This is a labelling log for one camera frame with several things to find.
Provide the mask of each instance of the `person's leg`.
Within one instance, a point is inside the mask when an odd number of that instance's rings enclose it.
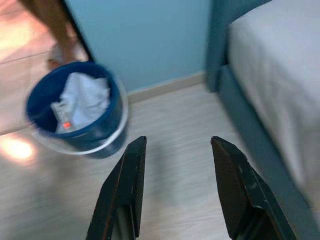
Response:
[[[20,0],[23,5],[50,30],[61,48],[63,64],[75,61],[73,42],[67,33],[67,17],[58,0]],[[58,67],[61,63],[52,62]]]

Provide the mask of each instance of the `white bed sheet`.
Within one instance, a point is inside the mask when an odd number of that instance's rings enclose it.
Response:
[[[273,0],[229,28],[234,74],[320,213],[320,0]]]

